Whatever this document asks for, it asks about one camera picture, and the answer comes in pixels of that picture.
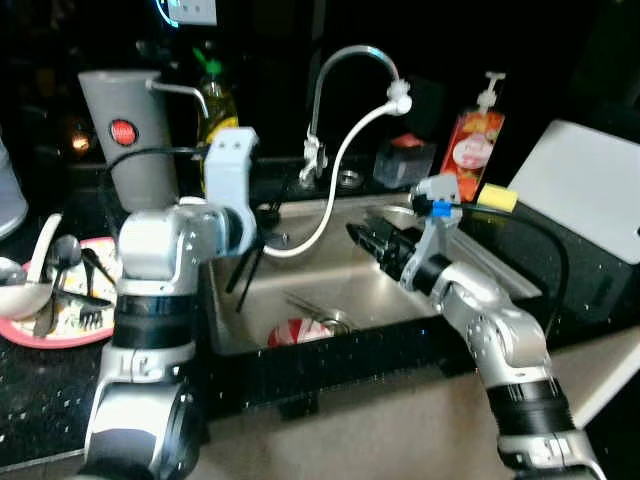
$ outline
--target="sink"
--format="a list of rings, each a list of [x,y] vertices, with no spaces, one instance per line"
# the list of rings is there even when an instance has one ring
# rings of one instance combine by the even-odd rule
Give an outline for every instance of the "sink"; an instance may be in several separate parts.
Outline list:
[[[209,318],[214,319],[214,350],[233,355],[265,348],[275,327],[304,316],[286,302],[285,293],[322,308],[343,310],[351,318],[350,327],[360,330],[436,316],[422,293],[404,290],[380,271],[345,229],[347,223],[362,222],[368,215],[382,216],[401,229],[421,228],[422,221],[413,214],[408,200],[407,194],[338,199],[324,235],[312,249],[292,259],[263,256],[239,313],[236,305],[253,259],[231,294],[224,289],[239,259],[209,263],[206,283],[211,298],[206,304]],[[289,236],[288,247],[302,243],[315,230],[325,204],[322,200],[282,204],[281,221],[274,231]],[[533,284],[460,230],[452,235],[448,256],[487,272],[514,299],[540,294]]]

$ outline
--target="gray cup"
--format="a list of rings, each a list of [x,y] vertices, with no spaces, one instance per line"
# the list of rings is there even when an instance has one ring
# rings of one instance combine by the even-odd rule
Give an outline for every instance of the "gray cup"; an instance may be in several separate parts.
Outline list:
[[[151,88],[156,71],[93,71],[78,75],[107,163],[123,153],[170,146],[162,94]],[[113,182],[128,212],[161,209],[176,202],[171,155],[132,157],[117,166]]]

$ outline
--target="gooseneck faucet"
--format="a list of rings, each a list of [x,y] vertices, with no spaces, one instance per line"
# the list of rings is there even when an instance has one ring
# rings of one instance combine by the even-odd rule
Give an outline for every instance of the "gooseneck faucet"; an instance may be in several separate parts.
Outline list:
[[[408,90],[406,83],[400,79],[398,69],[395,63],[393,63],[393,60],[391,60],[389,55],[379,48],[372,47],[370,45],[352,45],[342,48],[331,55],[322,65],[314,88],[311,123],[307,129],[307,139],[304,142],[304,159],[306,165],[300,171],[299,175],[300,184],[304,187],[312,187],[314,185],[314,178],[319,178],[323,169],[327,166],[327,157],[324,153],[324,145],[320,143],[316,136],[316,132],[318,130],[318,116],[320,113],[320,97],[322,96],[324,80],[329,73],[329,70],[331,70],[336,63],[354,55],[368,55],[382,62],[382,64],[387,68],[392,77],[391,87],[387,91],[387,95],[390,100],[395,100],[396,94],[400,95],[399,92],[403,92],[403,94],[406,95]]]

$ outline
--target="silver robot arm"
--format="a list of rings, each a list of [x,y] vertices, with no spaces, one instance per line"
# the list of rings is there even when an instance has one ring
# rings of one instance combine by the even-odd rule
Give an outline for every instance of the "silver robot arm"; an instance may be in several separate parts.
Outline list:
[[[425,179],[413,194],[459,201],[453,175]],[[539,323],[485,273],[446,258],[460,216],[428,216],[415,245],[379,218],[347,230],[381,270],[429,296],[464,339],[498,423],[498,453],[517,478],[605,480],[586,434],[574,426]]]
[[[256,143],[251,128],[221,131],[205,160],[206,202],[136,212],[124,223],[114,333],[102,351],[80,477],[179,480],[195,466],[205,424],[190,379],[198,267],[253,243]]]

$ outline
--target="white cutting board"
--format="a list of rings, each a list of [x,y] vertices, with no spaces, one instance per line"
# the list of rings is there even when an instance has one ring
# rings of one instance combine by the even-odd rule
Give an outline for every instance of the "white cutting board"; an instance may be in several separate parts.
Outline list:
[[[509,188],[621,260],[640,262],[640,145],[554,120]]]

